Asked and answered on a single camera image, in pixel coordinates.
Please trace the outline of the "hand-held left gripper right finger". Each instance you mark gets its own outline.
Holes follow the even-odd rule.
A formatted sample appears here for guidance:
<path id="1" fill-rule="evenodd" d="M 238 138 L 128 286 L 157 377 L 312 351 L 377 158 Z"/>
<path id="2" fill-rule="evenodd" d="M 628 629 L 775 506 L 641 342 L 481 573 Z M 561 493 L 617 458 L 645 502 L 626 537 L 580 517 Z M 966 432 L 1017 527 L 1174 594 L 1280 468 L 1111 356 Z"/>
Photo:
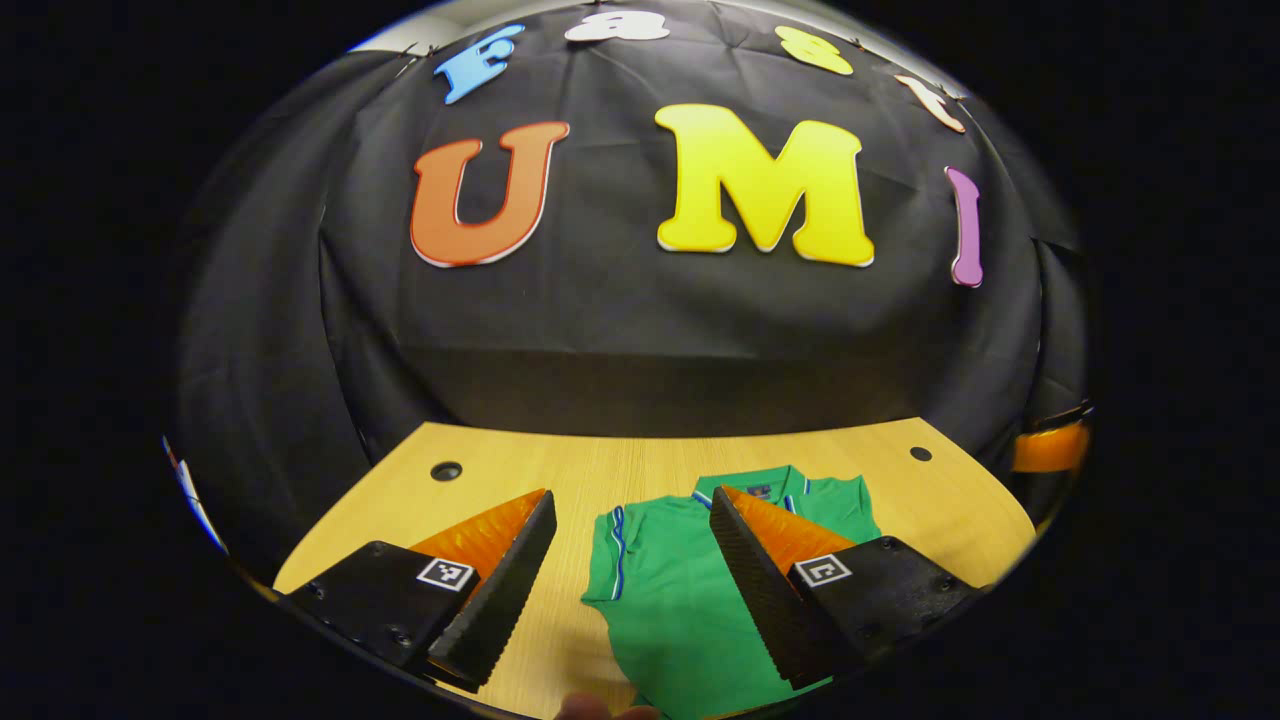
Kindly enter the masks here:
<path id="1" fill-rule="evenodd" d="M 728 486 L 712 496 L 710 529 L 795 689 L 861 673 L 986 596 L 897 537 L 855 543 Z"/>

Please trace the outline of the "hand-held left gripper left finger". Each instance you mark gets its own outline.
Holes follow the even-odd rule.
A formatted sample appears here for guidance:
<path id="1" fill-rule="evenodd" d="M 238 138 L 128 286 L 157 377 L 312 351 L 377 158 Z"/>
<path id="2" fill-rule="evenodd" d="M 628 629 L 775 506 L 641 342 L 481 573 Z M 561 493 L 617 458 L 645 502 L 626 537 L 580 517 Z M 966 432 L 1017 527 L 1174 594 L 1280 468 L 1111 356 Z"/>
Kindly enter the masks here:
<path id="1" fill-rule="evenodd" d="M 285 594 L 379 661 L 475 692 L 504 652 L 557 530 L 535 489 L 411 547 L 369 541 Z"/>

